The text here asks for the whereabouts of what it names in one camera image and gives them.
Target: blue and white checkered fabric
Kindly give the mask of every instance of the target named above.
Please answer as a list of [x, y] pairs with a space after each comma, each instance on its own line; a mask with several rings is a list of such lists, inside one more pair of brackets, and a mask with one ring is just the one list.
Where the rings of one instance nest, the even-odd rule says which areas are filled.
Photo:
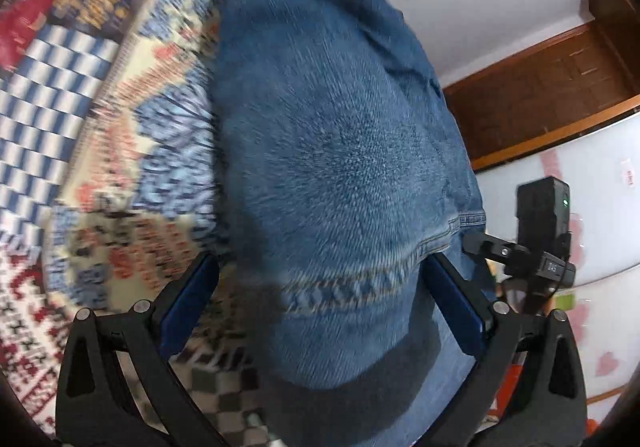
[[0, 89], [0, 241], [37, 253], [117, 43], [46, 25]]

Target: blue denim fabric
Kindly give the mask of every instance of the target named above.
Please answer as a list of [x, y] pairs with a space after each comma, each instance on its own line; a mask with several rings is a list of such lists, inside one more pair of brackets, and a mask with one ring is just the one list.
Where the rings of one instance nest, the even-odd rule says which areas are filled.
[[225, 218], [266, 422], [289, 447], [406, 447], [473, 365], [418, 264], [445, 250], [470, 278], [461, 236], [484, 228], [433, 68], [385, 0], [221, 17]]

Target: screw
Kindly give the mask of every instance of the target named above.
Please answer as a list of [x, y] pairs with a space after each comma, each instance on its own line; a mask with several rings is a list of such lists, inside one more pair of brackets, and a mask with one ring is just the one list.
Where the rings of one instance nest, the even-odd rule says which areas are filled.
[[151, 303], [146, 299], [140, 299], [133, 305], [133, 311], [136, 313], [145, 313], [151, 308]]
[[557, 308], [554, 310], [554, 317], [560, 322], [564, 322], [567, 320], [566, 313], [564, 313], [562, 310], [558, 310]]
[[88, 308], [81, 308], [76, 312], [76, 319], [78, 319], [79, 321], [84, 321], [85, 319], [88, 319], [90, 315], [91, 310], [89, 310]]
[[494, 312], [500, 315], [507, 315], [509, 313], [509, 305], [504, 301], [494, 302]]

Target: wooden floor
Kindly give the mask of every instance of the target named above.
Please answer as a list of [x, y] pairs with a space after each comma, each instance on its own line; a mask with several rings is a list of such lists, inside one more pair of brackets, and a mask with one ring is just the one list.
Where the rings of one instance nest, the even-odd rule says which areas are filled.
[[471, 160], [600, 113], [635, 94], [594, 23], [445, 88]]

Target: denim garment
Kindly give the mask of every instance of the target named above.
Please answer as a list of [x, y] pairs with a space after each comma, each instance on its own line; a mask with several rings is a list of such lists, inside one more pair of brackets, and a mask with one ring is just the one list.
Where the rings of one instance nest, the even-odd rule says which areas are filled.
[[289, 447], [406, 447], [474, 362], [418, 263], [446, 250], [470, 278], [462, 234], [484, 228], [433, 68], [385, 0], [223, 0], [221, 17], [225, 218], [266, 423]]

